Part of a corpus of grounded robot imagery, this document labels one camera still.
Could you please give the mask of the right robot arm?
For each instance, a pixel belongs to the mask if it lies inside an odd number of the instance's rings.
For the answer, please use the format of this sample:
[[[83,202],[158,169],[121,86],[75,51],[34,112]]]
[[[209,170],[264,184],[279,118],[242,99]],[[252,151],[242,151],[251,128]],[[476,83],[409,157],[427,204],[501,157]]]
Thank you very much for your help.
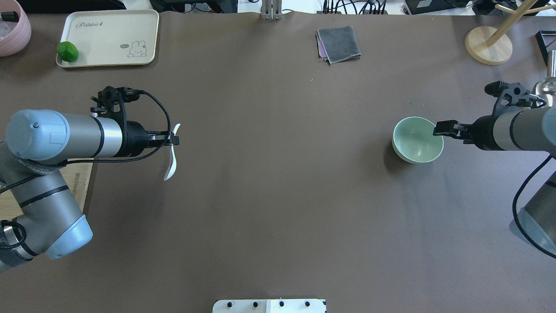
[[[436,123],[434,136],[459,139],[488,151],[544,151],[544,159],[524,180],[512,200],[512,232],[551,258],[555,257],[555,175],[522,208],[518,201],[532,178],[555,159],[555,108],[512,110],[479,117],[474,123],[445,120]]]

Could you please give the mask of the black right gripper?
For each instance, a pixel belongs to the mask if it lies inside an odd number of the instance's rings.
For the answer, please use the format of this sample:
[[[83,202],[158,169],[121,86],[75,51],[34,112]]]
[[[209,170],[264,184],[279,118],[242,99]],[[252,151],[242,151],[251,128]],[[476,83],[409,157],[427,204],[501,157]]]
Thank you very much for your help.
[[[485,151],[499,151],[500,146],[494,139],[494,117],[480,117],[473,124],[467,125],[456,120],[445,120],[436,123],[433,136],[464,139],[464,144],[472,144]]]

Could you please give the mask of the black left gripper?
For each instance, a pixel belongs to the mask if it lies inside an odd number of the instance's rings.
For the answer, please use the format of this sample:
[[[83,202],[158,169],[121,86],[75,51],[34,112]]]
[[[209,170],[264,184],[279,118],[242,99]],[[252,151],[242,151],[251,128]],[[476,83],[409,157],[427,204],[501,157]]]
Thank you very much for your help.
[[[147,131],[135,121],[126,122],[126,156],[140,155],[146,148],[179,145],[179,137],[173,131]]]

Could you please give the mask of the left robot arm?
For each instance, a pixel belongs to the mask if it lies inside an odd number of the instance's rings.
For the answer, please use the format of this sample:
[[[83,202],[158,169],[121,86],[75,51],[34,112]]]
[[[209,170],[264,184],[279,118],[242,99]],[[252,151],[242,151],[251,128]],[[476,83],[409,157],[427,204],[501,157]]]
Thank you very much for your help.
[[[152,148],[170,147],[169,180],[177,161],[179,123],[163,131],[145,130],[123,112],[89,116],[54,110],[14,114],[1,141],[2,191],[11,191],[21,215],[1,221],[1,271],[40,254],[56,260],[80,249],[92,229],[61,173],[68,164],[135,162]]]

